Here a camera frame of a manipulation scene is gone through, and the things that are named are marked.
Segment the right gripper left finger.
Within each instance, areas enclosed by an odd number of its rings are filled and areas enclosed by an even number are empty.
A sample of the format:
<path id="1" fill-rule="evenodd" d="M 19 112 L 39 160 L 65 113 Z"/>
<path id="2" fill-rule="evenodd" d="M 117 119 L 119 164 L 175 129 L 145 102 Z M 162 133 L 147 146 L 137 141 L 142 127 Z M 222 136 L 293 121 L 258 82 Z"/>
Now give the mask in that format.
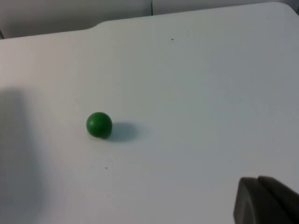
<path id="1" fill-rule="evenodd" d="M 271 193 L 256 179 L 239 180 L 234 206 L 236 224 L 289 224 L 286 212 Z"/>

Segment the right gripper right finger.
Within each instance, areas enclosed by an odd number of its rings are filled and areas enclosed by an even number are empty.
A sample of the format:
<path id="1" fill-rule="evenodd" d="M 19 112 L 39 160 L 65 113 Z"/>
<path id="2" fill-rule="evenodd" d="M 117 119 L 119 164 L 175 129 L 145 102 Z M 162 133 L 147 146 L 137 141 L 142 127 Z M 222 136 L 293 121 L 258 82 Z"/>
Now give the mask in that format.
<path id="1" fill-rule="evenodd" d="M 258 181 L 267 189 L 277 201 L 282 210 L 294 223 L 299 223 L 299 194 L 294 190 L 269 176 L 259 176 Z"/>

